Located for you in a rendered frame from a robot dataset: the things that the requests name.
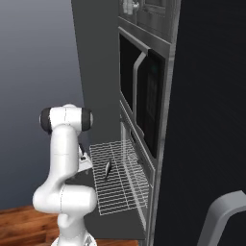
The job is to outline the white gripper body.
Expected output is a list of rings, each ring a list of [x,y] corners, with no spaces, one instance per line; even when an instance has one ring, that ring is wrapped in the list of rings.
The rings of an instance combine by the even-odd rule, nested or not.
[[[88,169],[92,168],[93,164],[91,161],[90,156],[84,150],[82,144],[79,145],[79,172],[87,171]]]

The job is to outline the dark grey oven door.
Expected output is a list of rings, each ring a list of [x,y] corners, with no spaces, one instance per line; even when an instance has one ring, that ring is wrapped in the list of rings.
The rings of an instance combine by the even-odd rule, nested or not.
[[[145,234],[135,207],[127,175],[113,169],[108,178],[98,171],[80,172],[65,182],[67,185],[87,185],[97,193],[96,209],[85,216],[88,231],[97,239],[144,240]]]

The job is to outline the stainless steel microwave oven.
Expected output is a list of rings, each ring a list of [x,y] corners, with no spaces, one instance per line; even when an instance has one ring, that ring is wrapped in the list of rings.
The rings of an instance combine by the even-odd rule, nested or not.
[[[133,68],[141,52],[148,54],[145,133],[143,140],[153,158],[158,156],[160,110],[171,44],[152,34],[135,37],[122,27],[119,32],[120,90],[133,116]]]

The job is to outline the grey tall appliance cabinet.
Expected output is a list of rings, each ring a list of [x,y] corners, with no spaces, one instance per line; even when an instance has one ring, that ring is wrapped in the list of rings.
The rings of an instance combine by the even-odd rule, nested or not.
[[[120,138],[118,0],[71,0],[92,144]]]

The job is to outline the black fridge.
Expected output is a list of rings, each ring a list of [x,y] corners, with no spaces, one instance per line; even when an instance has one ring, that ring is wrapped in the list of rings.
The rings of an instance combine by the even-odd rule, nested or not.
[[[197,246],[210,204],[246,192],[246,0],[182,0],[154,246]]]

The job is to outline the stainless appliance with white knob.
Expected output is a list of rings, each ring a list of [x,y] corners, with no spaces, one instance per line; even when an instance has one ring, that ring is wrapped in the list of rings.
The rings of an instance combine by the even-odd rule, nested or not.
[[[172,42],[177,34],[182,0],[118,0],[123,19]]]

